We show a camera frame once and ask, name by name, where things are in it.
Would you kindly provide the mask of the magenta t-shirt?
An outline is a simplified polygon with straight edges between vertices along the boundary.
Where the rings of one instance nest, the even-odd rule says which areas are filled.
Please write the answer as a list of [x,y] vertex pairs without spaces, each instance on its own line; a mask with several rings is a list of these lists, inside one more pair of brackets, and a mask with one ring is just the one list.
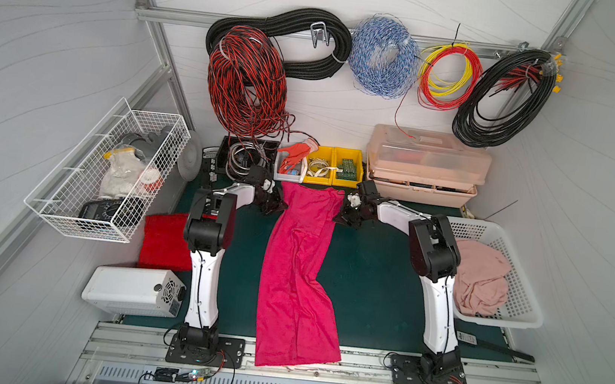
[[341,360],[334,305],[318,281],[345,194],[283,184],[287,208],[270,234],[257,298],[258,367]]

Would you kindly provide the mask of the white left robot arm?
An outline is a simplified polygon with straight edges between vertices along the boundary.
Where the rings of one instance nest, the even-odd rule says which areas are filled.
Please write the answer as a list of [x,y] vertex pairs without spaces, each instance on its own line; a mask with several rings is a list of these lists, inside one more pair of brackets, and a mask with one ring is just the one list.
[[241,182],[223,189],[200,188],[193,196],[183,233],[192,277],[188,310],[176,336],[182,349],[217,351],[220,267],[233,240],[237,210],[253,204],[265,215],[286,208],[281,190],[266,168],[253,166]]

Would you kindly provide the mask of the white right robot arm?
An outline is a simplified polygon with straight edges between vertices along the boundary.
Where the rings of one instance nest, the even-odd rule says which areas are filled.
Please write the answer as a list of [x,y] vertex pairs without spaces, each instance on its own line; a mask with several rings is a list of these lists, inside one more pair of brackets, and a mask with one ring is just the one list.
[[418,374],[427,384],[444,384],[462,372],[454,316],[454,282],[461,253],[445,215],[429,215],[379,194],[372,181],[360,182],[345,197],[336,223],[358,228],[375,220],[408,237],[410,264],[421,281],[424,298],[424,352]]

